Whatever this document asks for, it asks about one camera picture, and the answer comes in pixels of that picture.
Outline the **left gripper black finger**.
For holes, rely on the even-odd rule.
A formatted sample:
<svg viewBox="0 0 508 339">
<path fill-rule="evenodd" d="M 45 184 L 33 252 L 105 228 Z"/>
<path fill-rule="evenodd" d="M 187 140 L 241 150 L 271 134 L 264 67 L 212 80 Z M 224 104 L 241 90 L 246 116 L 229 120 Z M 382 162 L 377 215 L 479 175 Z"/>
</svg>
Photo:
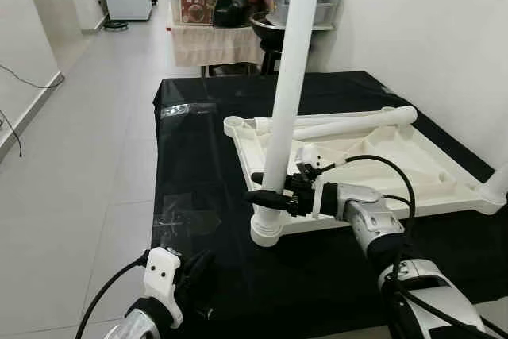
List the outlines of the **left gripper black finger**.
<svg viewBox="0 0 508 339">
<path fill-rule="evenodd" d="M 209 299 L 215 286 L 215 255 L 202 251 L 189 256 L 183 264 L 183 296 L 186 299 Z"/>
</svg>

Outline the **clear tape patch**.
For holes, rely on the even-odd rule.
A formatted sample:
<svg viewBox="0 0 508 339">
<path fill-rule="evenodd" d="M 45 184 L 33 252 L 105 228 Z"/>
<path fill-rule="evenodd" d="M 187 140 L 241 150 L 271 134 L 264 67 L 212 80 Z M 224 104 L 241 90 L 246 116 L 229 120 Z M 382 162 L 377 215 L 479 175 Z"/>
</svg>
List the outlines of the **clear tape patch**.
<svg viewBox="0 0 508 339">
<path fill-rule="evenodd" d="M 170 194 L 156 200 L 152 217 L 152 247 L 193 252 L 194 242 L 217 230 L 221 219 L 217 205 L 206 196 Z"/>
</svg>

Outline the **white plastic table top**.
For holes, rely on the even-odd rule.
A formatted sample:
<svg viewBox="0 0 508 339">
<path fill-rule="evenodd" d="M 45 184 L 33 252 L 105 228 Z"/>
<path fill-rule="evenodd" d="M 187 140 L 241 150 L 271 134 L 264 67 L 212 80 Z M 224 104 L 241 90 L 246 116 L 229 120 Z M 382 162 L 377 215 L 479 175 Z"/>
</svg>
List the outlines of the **white plastic table top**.
<svg viewBox="0 0 508 339">
<path fill-rule="evenodd" d="M 342 115 L 365 113 L 310 114 L 297 118 L 342 117 Z M 270 131 L 256 131 L 250 122 L 236 115 L 229 115 L 222 122 L 225 135 L 233 140 L 248 190 L 259 190 L 251 183 L 251 172 L 264 172 L 264 149 Z M 287 171 L 293 175 L 298 169 L 294 158 L 298 150 L 307 143 L 315 144 L 323 159 L 335 163 L 335 168 L 323 175 L 325 183 L 337 183 L 341 193 L 349 195 L 356 191 L 377 191 L 377 198 L 367 194 L 368 201 L 386 200 L 381 194 L 409 198 L 402 180 L 387 165 L 374 160 L 342 164 L 344 159 L 359 155 L 381 156 L 397 164 L 408 176 L 417 198 L 416 216 L 446 214 L 462 210 L 473 210 L 482 214 L 494 214 L 504 205 L 495 205 L 483 200 L 476 188 L 482 184 L 471 173 L 458 164 L 446 151 L 436 146 L 424 133 L 418 131 L 413 122 L 409 125 L 385 125 L 370 131 L 340 133 L 323 138 L 297 141 L 291 144 L 291 163 Z M 291 216 L 291 228 L 295 233 L 349 226 L 340 217 L 326 217 L 320 211 L 319 219 L 307 216 Z"/>
</svg>

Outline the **beige table cloth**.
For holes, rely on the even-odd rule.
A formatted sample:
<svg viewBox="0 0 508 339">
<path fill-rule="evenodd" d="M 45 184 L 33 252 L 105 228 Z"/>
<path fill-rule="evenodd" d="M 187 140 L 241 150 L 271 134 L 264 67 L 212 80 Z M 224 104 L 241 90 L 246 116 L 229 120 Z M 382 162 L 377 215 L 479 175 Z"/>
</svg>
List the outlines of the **beige table cloth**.
<svg viewBox="0 0 508 339">
<path fill-rule="evenodd" d="M 264 50 L 251 27 L 217 28 L 210 25 L 167 27 L 175 64 L 203 67 L 210 64 L 260 63 Z"/>
</svg>

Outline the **clear plastic container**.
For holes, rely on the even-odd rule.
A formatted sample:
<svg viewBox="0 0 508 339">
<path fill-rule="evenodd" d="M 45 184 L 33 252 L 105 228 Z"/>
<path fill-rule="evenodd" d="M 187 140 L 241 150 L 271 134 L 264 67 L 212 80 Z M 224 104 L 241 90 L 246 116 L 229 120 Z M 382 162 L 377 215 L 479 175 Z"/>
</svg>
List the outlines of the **clear plastic container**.
<svg viewBox="0 0 508 339">
<path fill-rule="evenodd" d="M 266 20 L 276 26 L 286 26 L 293 0 L 271 0 L 267 8 Z M 314 12 L 314 27 L 327 27 L 333 23 L 333 17 L 340 8 L 341 0 L 317 0 Z"/>
</svg>

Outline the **red printed box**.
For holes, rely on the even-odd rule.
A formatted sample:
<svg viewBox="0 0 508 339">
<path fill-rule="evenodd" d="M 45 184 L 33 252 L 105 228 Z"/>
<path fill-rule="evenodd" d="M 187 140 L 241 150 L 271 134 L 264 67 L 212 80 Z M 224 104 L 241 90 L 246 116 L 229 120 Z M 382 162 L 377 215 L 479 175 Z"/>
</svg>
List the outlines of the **red printed box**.
<svg viewBox="0 0 508 339">
<path fill-rule="evenodd" d="M 179 23 L 185 25 L 211 25 L 217 0 L 179 0 Z"/>
</svg>

